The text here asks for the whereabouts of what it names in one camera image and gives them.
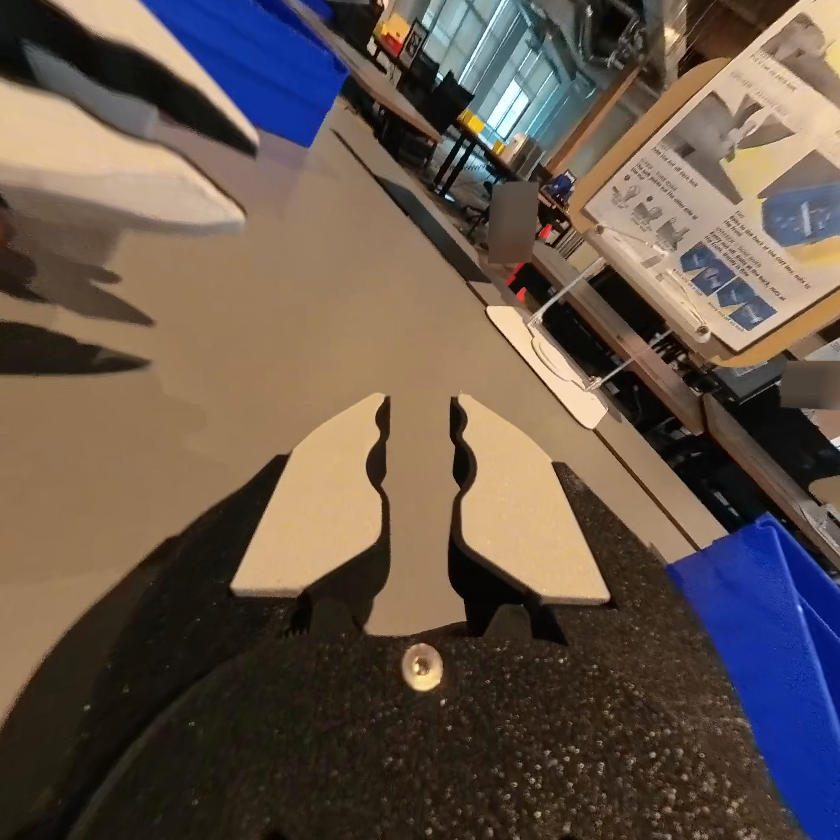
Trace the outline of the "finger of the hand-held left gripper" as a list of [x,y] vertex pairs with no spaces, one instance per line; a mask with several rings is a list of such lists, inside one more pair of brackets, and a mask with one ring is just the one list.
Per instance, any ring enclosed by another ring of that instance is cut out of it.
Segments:
[[256,157],[259,132],[143,2],[2,1],[2,80],[135,140],[159,123]]
[[245,226],[242,206],[163,145],[6,79],[1,106],[2,198],[18,216],[185,235]]

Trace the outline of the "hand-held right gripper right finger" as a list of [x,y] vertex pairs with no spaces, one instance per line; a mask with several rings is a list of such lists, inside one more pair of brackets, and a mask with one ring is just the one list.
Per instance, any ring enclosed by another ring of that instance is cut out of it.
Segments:
[[514,594],[536,606],[604,606],[611,594],[542,448],[475,397],[450,404],[458,486],[449,577],[467,600]]

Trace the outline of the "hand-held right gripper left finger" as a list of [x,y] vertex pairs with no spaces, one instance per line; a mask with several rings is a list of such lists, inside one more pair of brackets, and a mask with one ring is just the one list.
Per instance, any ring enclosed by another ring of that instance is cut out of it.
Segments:
[[230,583],[240,597],[296,597],[370,550],[385,525],[369,457],[383,439],[380,392],[321,423],[291,450]]

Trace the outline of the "large blue plastic bin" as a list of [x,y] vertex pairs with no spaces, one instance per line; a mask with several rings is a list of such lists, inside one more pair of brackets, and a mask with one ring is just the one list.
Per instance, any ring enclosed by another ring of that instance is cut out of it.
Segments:
[[295,12],[283,2],[145,4],[257,128],[312,146],[349,70]]

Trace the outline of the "long wooden desk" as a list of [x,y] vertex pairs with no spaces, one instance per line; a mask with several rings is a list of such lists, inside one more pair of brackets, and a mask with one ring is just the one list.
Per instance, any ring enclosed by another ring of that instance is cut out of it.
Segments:
[[418,112],[417,107],[391,84],[385,73],[375,68],[371,58],[363,57],[359,50],[334,33],[318,17],[305,14],[304,18],[313,31],[337,52],[339,58],[349,68],[350,77],[355,86],[385,111],[386,121],[379,136],[390,153],[398,154],[407,131],[423,136],[432,148],[440,145],[448,132],[455,133],[456,141],[434,178],[434,190],[438,195],[445,196],[451,191],[473,154],[480,154],[491,170],[497,173],[500,180],[525,181],[524,177],[516,173],[489,145],[459,138],[452,128],[453,125],[444,135],[438,134]]

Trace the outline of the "beige chair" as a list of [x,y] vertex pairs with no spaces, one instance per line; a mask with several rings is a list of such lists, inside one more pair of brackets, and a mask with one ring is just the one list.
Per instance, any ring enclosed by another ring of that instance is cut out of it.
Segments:
[[528,264],[539,221],[539,185],[504,182],[493,186],[487,226],[487,260],[492,266]]

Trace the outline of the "deep blue plastic crate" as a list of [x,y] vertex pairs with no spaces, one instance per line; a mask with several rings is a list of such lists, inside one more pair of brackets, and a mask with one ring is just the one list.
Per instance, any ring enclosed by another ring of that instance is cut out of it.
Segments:
[[771,515],[667,573],[706,629],[784,803],[839,838],[838,583]]

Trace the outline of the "black desk inset panel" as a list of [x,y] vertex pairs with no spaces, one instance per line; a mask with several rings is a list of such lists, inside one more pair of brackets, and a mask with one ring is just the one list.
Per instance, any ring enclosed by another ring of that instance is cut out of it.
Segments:
[[458,273],[462,280],[476,284],[492,284],[491,278],[481,268],[477,259],[470,255],[471,252],[467,247],[456,242],[444,223],[437,219],[412,189],[381,175],[373,175],[373,177],[385,194],[435,247],[444,261]]

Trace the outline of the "black office chair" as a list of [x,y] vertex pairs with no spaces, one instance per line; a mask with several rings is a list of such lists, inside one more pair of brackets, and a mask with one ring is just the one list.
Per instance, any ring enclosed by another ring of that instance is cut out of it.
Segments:
[[458,116],[469,109],[475,94],[462,87],[452,70],[427,93],[416,107],[418,112],[435,129],[444,135]]

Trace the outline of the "white base document stand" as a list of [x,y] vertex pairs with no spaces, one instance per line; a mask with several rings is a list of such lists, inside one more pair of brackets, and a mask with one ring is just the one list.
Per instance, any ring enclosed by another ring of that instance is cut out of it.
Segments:
[[567,210],[598,259],[518,325],[488,318],[593,429],[586,379],[544,314],[614,269],[701,363],[748,371],[838,320],[839,4],[797,2],[732,59],[679,79],[577,182]]

